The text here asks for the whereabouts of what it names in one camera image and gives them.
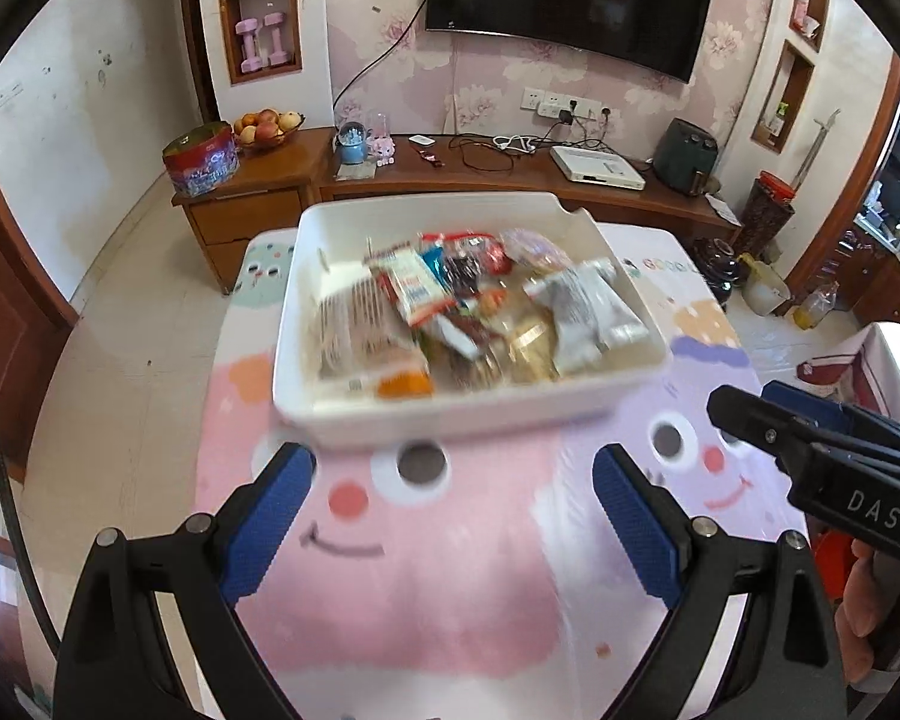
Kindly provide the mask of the person right hand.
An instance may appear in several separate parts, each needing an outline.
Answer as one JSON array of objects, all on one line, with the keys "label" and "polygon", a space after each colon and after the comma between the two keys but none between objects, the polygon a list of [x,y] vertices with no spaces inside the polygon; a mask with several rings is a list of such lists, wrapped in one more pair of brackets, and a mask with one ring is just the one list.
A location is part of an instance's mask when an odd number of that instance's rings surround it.
[{"label": "person right hand", "polygon": [[875,661],[883,663],[889,644],[900,645],[900,562],[859,539],[850,549],[854,566],[834,624],[844,681],[857,686],[868,678]]}]

